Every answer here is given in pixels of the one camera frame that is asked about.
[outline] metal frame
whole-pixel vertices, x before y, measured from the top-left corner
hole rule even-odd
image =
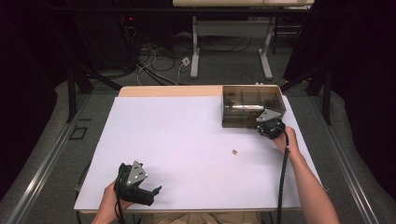
[[[198,21],[192,17],[192,62],[191,78],[198,77],[199,48],[198,36],[200,35],[231,35],[231,36],[257,36],[264,37],[259,56],[262,62],[262,71],[266,79],[272,79],[272,72],[267,59],[272,32],[274,30],[273,18],[268,21]]]

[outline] hand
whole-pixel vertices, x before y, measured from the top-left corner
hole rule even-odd
[[[113,181],[109,186],[105,188],[102,201],[100,202],[99,210],[92,223],[107,224],[117,219],[117,215],[115,211],[116,202],[117,202],[116,191],[114,191],[115,182],[116,181]],[[122,212],[124,212],[133,203],[120,200],[120,204],[121,204]]]
[[[288,135],[288,138],[289,138],[289,151],[290,152],[300,152],[300,149],[298,148],[296,132],[294,131],[294,129],[291,127],[286,127],[285,133]],[[273,142],[275,143],[277,149],[279,149],[280,152],[285,153],[286,135],[284,133],[282,133],[278,138],[274,139]]]

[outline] transparent box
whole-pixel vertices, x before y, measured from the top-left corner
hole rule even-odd
[[[222,127],[257,128],[257,120],[264,109],[286,113],[282,92],[276,85],[223,86]]]

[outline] gray floor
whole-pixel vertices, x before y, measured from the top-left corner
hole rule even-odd
[[[241,37],[224,36],[208,38],[201,41],[201,46],[204,49],[204,46],[210,43],[210,49],[226,50],[235,46],[241,39]],[[249,47],[240,52],[202,50],[198,78],[191,79],[189,67],[182,67],[180,83],[283,84],[282,75],[294,42],[293,36],[281,36],[276,54],[269,54],[269,63],[274,75],[272,80],[265,80],[262,74],[257,52],[262,39],[252,39]],[[248,38],[238,48],[242,49],[247,43]],[[177,80],[181,59],[184,56],[191,58],[191,52],[186,51],[183,46],[175,47],[175,54],[179,56],[175,60],[175,65],[172,59],[161,56],[164,49],[155,50],[159,57],[153,66],[158,70],[171,68],[168,71],[158,72],[159,74]],[[114,72],[106,71],[105,75],[114,75]],[[137,71],[114,81],[121,85],[139,84]],[[141,85],[157,85],[144,72],[139,75],[139,82]],[[77,223],[76,213],[73,211],[75,187],[81,172],[92,158],[114,97],[118,94],[96,80],[93,80],[92,84],[95,87],[93,94],[78,96],[80,110],[70,124],[65,122],[68,113],[66,84],[63,83],[56,89],[58,103],[49,124],[21,174],[0,203],[0,223]],[[304,93],[306,84],[303,82],[284,93],[289,97],[319,176],[329,189],[329,195],[341,222],[392,223],[396,220],[395,202],[376,184],[354,148],[342,99],[332,94],[332,127],[329,127],[318,112],[320,95],[307,97]],[[70,140],[70,137],[72,139],[74,137],[71,131],[75,127],[87,131],[83,139]],[[52,164],[48,165],[50,156]],[[39,174],[43,170],[47,175]],[[38,179],[43,185],[31,182]],[[31,189],[29,184],[36,186],[34,194],[29,190]],[[283,223],[304,223],[300,211],[284,211],[283,214]],[[81,215],[81,217],[83,223],[92,220],[92,215]],[[263,214],[263,219],[269,223],[268,215]]]

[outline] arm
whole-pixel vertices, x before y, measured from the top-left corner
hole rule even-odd
[[[116,191],[114,191],[114,183],[115,181],[105,188],[99,210],[96,213],[92,224],[109,224],[118,218],[115,211],[117,196]],[[122,212],[124,212],[129,206],[133,204],[125,202],[124,200],[120,200],[120,203]]]
[[[334,206],[327,193],[309,169],[304,156],[298,148],[296,133],[286,127],[289,137],[289,160],[296,177],[301,207],[307,223],[339,223]],[[285,134],[274,139],[277,148],[284,153],[286,146]]]

